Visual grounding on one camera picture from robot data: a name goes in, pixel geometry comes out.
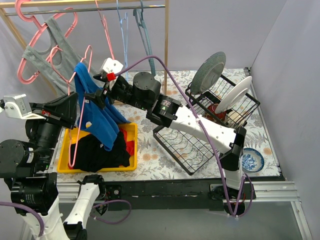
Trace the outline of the thin pink hanger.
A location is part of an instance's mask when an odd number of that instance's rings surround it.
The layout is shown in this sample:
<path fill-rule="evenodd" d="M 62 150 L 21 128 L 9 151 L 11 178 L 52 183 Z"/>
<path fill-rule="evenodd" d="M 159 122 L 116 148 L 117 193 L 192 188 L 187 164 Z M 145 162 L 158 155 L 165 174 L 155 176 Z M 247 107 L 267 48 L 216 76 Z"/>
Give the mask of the thin pink hanger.
<path fill-rule="evenodd" d="M 97 8 L 99 17 L 100 17 L 101 24 L 102 24 L 103 29 L 104 29 L 104 33 L 105 33 L 105 37 L 106 37 L 106 40 L 107 40 L 110 56 L 111 56 L 111 58 L 113 60 L 115 60 L 114 51 L 113 51 L 112 43 L 111 43 L 111 38 L 110 38 L 109 30 L 108 30 L 107 18 L 106 18 L 106 16 L 104 14 L 101 13 L 101 9 L 99 7 L 99 4 L 98 4 L 97 0 L 95 0 L 95 5 L 96 5 L 96 8 Z"/>
<path fill-rule="evenodd" d="M 53 69 L 54 72 L 58 74 L 58 76 L 64 80 L 64 82 L 67 84 L 67 95 L 69 96 L 71 94 L 71 83 L 74 80 L 74 77 L 76 75 L 76 72 L 74 71 L 73 74 L 69 79 L 65 78 L 55 67 L 53 64 L 53 56 L 56 52 L 62 52 L 63 50 L 56 45 L 55 47 L 52 48 L 52 50 L 49 53 L 49 63 L 51 68 Z M 91 45 L 88 45 L 85 52 L 84 52 L 84 57 L 81 58 L 79 61 L 80 63 L 84 64 L 84 61 L 87 59 L 88 52 L 90 52 L 89 55 L 89 61 L 87 62 L 87 71 L 90 73 L 91 70 L 91 63 L 92 63 L 92 56 L 93 56 L 93 49 Z M 77 135 L 76 135 L 76 142 L 75 142 L 75 148 L 73 152 L 73 157 L 71 155 L 71 145 L 72 142 L 69 143 L 69 148 L 68 148 L 68 167 L 70 169 L 73 169 L 76 163 L 76 157 L 77 157 L 77 149 L 78 149 L 78 141 L 80 137 L 80 131 L 81 131 L 81 123 L 82 123 L 82 118 L 83 118 L 83 113 L 84 113 L 84 104 L 85 104 L 85 98 L 83 97 L 82 99 L 82 107 L 79 107 L 79 103 L 76 102 L 75 105 L 75 113 L 76 113 L 76 127 L 77 127 Z"/>

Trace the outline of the grey-blue hanger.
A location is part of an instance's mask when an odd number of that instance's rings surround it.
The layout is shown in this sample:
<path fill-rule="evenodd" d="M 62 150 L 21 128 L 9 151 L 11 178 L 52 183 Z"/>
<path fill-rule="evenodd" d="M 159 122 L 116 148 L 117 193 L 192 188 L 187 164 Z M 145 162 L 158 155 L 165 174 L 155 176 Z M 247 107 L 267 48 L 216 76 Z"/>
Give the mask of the grey-blue hanger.
<path fill-rule="evenodd" d="M 140 8 L 135 8 L 133 10 L 133 16 L 138 27 L 145 53 L 147 56 L 151 56 L 153 55 L 153 51 L 149 38 L 148 28 L 144 20 L 144 4 L 142 0 L 140 0 Z"/>

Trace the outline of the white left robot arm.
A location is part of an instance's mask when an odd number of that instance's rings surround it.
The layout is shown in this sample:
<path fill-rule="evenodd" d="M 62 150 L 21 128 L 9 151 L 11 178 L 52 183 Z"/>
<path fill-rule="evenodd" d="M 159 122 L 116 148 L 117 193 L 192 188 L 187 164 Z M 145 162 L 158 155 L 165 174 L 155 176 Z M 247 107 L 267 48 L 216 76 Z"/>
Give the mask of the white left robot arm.
<path fill-rule="evenodd" d="M 79 183 L 76 202 L 62 220 L 57 174 L 48 172 L 61 130 L 72 129 L 78 94 L 65 94 L 47 103 L 30 103 L 25 94 L 6 95 L 0 110 L 25 121 L 27 141 L 7 139 L 0 144 L 0 177 L 10 190 L 13 207 L 36 240 L 85 240 L 86 225 L 96 200 L 106 196 L 103 178 L 94 174 Z"/>

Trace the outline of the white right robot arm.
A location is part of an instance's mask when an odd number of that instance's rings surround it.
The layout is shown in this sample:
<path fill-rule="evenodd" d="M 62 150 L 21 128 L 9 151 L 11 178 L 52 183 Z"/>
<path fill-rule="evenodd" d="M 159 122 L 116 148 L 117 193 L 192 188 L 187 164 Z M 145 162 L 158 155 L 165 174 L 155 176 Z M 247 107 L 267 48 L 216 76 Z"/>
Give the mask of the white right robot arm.
<path fill-rule="evenodd" d="M 219 152 L 218 165 L 224 169 L 227 195 L 237 199 L 245 192 L 242 184 L 243 153 L 246 129 L 233 129 L 219 125 L 195 113 L 191 107 L 160 92 L 161 83 L 149 72 L 139 72 L 129 84 L 121 75 L 108 81 L 106 74 L 97 74 L 96 80 L 103 81 L 103 88 L 85 93 L 85 97 L 98 107 L 104 108 L 110 99 L 145 110 L 146 118 L 152 123 L 185 132 L 212 145 Z"/>

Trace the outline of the black tank top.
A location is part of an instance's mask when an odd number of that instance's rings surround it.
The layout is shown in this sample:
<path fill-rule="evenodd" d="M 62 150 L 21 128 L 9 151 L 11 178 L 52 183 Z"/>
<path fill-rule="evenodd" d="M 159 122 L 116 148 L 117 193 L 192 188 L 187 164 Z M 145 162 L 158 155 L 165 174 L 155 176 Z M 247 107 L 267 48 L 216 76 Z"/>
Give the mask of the black tank top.
<path fill-rule="evenodd" d="M 128 167 L 130 157 L 122 147 L 116 147 L 111 151 L 106 151 L 100 146 L 81 147 L 76 152 L 74 169 L 95 173 L 103 168 Z"/>
<path fill-rule="evenodd" d="M 78 145 L 72 144 L 70 147 L 71 157 L 76 156 L 73 168 L 95 173 L 104 168 L 128 167 L 131 156 L 126 148 L 122 132 L 117 134 L 110 151 L 105 150 L 95 136 L 88 134 L 78 140 Z"/>

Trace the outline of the blue tank top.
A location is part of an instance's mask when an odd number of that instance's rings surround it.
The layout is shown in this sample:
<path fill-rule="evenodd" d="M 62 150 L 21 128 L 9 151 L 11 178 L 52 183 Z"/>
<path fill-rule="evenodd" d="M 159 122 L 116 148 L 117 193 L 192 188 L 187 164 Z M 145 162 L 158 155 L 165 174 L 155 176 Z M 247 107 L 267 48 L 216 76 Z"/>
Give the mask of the blue tank top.
<path fill-rule="evenodd" d="M 83 110 L 80 129 L 94 135 L 110 151 L 119 133 L 119 124 L 129 121 L 106 100 L 105 108 L 101 109 L 92 101 L 84 98 L 85 93 L 95 93 L 98 87 L 90 76 L 85 64 L 79 62 L 74 69 L 75 90 L 78 93 L 78 103 Z"/>

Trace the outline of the light blue hanger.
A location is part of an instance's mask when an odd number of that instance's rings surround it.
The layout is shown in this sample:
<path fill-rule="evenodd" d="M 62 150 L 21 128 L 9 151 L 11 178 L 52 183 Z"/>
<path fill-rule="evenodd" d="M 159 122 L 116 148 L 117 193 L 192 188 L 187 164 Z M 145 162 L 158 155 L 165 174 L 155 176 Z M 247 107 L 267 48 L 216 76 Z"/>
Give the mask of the light blue hanger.
<path fill-rule="evenodd" d="M 122 36 L 123 54 L 124 54 L 124 67 L 128 67 L 128 13 L 125 12 L 123 16 L 120 14 L 119 1 L 116 0 L 116 10 L 119 19 L 120 31 Z"/>

